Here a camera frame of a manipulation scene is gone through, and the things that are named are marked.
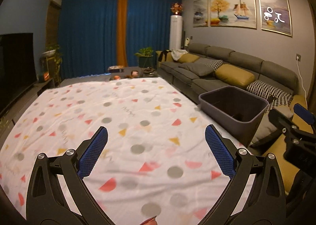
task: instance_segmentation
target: metal screw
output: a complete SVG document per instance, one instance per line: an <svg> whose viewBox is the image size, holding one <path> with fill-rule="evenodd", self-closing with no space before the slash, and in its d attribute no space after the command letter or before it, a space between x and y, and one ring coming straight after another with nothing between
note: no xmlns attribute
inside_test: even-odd
<svg viewBox="0 0 316 225"><path fill-rule="evenodd" d="M66 155L73 155L74 152L75 152L75 150L69 149L69 150L66 151Z"/></svg>
<svg viewBox="0 0 316 225"><path fill-rule="evenodd" d="M45 157L45 154L43 154L43 153L40 153L40 154L37 156L38 159L43 159L44 157Z"/></svg>
<svg viewBox="0 0 316 225"><path fill-rule="evenodd" d="M243 149L243 148L239 149L238 152L239 152L241 155L246 155L246 154L247 154L247 150L246 150L246 149Z"/></svg>
<svg viewBox="0 0 316 225"><path fill-rule="evenodd" d="M270 159L272 159L272 160L275 158L274 154L272 154L272 153L268 154L268 157L269 157Z"/></svg>

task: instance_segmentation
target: orange curtain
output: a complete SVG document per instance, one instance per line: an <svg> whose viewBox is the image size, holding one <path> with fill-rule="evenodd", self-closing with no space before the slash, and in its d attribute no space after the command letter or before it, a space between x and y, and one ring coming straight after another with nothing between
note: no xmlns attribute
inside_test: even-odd
<svg viewBox="0 0 316 225"><path fill-rule="evenodd" d="M126 58L126 20L127 1L118 0L117 20L116 20L116 60L117 65L127 67Z"/></svg>

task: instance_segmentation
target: television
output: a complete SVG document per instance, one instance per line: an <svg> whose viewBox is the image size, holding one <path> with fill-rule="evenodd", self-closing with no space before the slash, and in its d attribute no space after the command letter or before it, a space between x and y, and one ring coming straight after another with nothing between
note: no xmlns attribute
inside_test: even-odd
<svg viewBox="0 0 316 225"><path fill-rule="evenodd" d="M0 117L36 81L33 33L0 35Z"/></svg>

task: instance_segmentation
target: blue mesh pad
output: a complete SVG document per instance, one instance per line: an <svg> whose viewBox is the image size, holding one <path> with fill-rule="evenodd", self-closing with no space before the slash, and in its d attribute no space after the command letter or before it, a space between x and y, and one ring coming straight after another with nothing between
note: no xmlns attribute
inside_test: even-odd
<svg viewBox="0 0 316 225"><path fill-rule="evenodd" d="M235 176L234 159L211 126L205 129L205 140L222 172L232 179Z"/></svg>
<svg viewBox="0 0 316 225"><path fill-rule="evenodd" d="M300 104L295 104L294 106L294 112L301 117L308 125L314 124L314 115L306 110L304 107L302 107Z"/></svg>
<svg viewBox="0 0 316 225"><path fill-rule="evenodd" d="M108 139L107 129L103 128L90 143L79 160L78 176L80 179L88 177L102 153Z"/></svg>

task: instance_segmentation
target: sofa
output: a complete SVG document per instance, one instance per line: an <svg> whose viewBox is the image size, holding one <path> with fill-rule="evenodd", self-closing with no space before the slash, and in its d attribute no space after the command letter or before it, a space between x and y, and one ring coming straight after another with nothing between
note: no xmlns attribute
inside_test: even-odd
<svg viewBox="0 0 316 225"><path fill-rule="evenodd" d="M236 52L232 49L209 46L207 44L190 44L188 52L200 58L209 59L210 61L223 60L224 64L230 64L250 72L254 75L256 80L268 83L292 95L293 98L290 103L292 113L294 113L293 107L296 103L306 108L304 96L298 95L299 81L296 73L285 67L252 55ZM166 59L163 58L161 62L158 62L157 66L159 76L168 81L196 104L199 104L198 96L200 94L229 85L216 76L202 78L187 69L181 68L179 63L173 60L170 53L168 53ZM311 127L296 114L293 115L292 121L301 130L312 133ZM270 152L275 154L281 169L285 190L289 192L298 169L284 160L283 154L285 148L284 136L281 135L265 153L261 154L262 156L266 156L267 153ZM253 154L260 155L255 149L248 149Z"/></svg>

